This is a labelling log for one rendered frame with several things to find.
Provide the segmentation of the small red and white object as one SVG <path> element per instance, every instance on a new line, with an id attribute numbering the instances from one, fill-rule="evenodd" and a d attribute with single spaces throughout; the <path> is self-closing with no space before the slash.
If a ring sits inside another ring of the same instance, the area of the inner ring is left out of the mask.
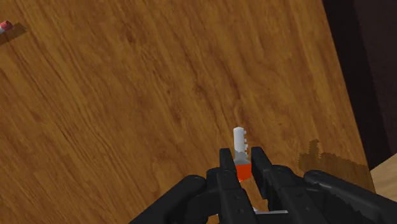
<path id="1" fill-rule="evenodd" d="M 5 20 L 3 22 L 0 22 L 0 34 L 6 32 L 12 28 L 13 28 L 13 24 L 10 21 Z"/>

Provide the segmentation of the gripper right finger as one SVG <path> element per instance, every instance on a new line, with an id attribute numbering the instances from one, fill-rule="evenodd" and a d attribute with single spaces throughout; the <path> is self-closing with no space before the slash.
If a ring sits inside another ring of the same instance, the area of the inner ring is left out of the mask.
<path id="1" fill-rule="evenodd" d="M 251 149 L 251 171 L 268 212 L 259 224 L 397 224 L 397 202 L 319 170 L 297 176 Z"/>

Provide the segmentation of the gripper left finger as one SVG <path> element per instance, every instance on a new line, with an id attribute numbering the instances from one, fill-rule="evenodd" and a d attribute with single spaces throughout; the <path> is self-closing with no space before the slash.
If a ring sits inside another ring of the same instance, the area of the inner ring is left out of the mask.
<path id="1" fill-rule="evenodd" d="M 129 224 L 206 224 L 215 214 L 219 224 L 258 224 L 228 148 L 219 150 L 219 167 L 206 178 L 184 177 Z"/>

